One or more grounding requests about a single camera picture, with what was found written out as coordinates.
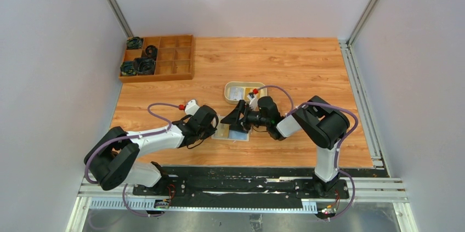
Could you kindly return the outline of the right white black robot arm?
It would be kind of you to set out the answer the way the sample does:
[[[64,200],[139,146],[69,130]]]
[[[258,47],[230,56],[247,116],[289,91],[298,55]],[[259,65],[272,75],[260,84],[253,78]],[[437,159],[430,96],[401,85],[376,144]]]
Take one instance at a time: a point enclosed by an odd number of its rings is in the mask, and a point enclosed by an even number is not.
[[[298,131],[307,134],[317,146],[317,165],[313,174],[313,190],[319,197],[328,197],[339,180],[338,149],[352,131],[343,110],[330,105],[317,95],[282,116],[272,97],[250,101],[240,100],[233,111],[220,121],[230,130],[248,133],[252,127],[265,127],[274,140],[284,140]]]

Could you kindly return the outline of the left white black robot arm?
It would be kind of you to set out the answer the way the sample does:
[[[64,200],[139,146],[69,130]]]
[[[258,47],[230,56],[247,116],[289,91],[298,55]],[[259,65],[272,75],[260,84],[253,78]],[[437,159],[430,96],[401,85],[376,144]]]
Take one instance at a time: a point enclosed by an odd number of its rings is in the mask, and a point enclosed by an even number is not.
[[[178,105],[185,116],[177,121],[165,119],[167,125],[145,131],[125,131],[111,128],[84,157],[84,177],[104,191],[121,184],[144,186],[154,195],[167,191],[169,177],[156,163],[140,163],[139,157],[167,149],[193,148],[211,137],[217,130],[219,118],[209,106],[195,101]]]

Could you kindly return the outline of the yellow card from holder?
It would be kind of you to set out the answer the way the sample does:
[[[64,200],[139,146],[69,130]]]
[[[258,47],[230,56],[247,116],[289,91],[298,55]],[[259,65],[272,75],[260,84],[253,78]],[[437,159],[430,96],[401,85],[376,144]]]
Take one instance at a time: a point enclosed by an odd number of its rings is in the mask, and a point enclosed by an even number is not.
[[[229,139],[230,138],[229,135],[230,135],[230,129],[228,128],[221,129],[218,132],[218,137],[223,138],[223,139]]]

